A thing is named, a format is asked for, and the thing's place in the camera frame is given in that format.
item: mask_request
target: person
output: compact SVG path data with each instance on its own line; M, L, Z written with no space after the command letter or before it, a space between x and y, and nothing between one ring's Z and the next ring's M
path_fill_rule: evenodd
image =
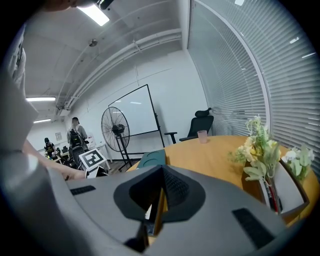
M66 10L70 7L76 7L77 0L46 0L43 10L46 12L56 12ZM23 49L23 39L26 25L17 33L14 41L8 49L6 58L3 62L5 73L8 74L14 85L20 90L20 93L25 97L25 66L26 53ZM47 168L52 168L62 173L65 179L84 179L85 172L72 169L66 165L56 163L41 155L26 139L22 152L35 156L38 161Z
M51 143L48 138L44 138L44 143L44 150L46 151L47 155L53 160L58 159L56 156L55 145Z
M71 128L68 130L66 134L67 142L70 144L70 148L74 148L72 135L76 133L80 139L80 145L83 147L84 151L88 150L88 146L86 143L86 139L88 138L88 135L85 131L85 129L80 125L79 119L77 117L72 118L71 121Z

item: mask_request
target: standing fan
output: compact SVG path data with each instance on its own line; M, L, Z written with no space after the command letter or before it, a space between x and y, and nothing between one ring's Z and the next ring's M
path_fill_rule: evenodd
M124 160L124 165L119 168L121 169L131 161L127 153L127 146L130 140L130 129L127 119L123 112L116 107L108 107L101 118L101 131L105 143L110 149L116 152L120 152Z

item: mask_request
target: fluorescent light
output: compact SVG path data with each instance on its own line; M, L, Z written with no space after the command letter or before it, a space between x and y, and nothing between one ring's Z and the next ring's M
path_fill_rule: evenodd
M304 55L304 56L302 56L301 58L303 59L303 58L305 58L305 57L309 57L309 56L314 55L314 54L316 54L316 53L313 52L313 53L310 53L310 54L308 54L308 55Z
M36 123L43 123L43 122L49 122L49 121L51 121L51 119L38 120L38 121L34 121L33 123L36 124Z
M89 7L78 7L78 9L88 15L100 26L103 26L109 21L109 18L94 4Z
M242 6L244 4L245 0L235 0L235 4L238 6Z
M292 39L289 43L290 43L290 44L293 44L294 42L296 42L296 41L298 41L298 40L299 40L299 37L296 37L296 38Z
M56 97L29 97L26 100L28 102L54 102Z

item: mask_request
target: wooden table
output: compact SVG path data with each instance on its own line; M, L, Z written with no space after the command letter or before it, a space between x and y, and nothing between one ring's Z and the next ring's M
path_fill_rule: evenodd
M228 160L228 152L234 152L237 147L245 143L246 139L246 136L210 136L206 144L200 144L197 138L172 144L164 148L166 163L231 182L243 189L241 181L243 165ZM281 146L280 150L281 156L288 151L284 146ZM138 164L133 165L128 171L135 170ZM320 195L320 185L313 171L305 178L303 188L310 203L301 212L300 218L310 214Z

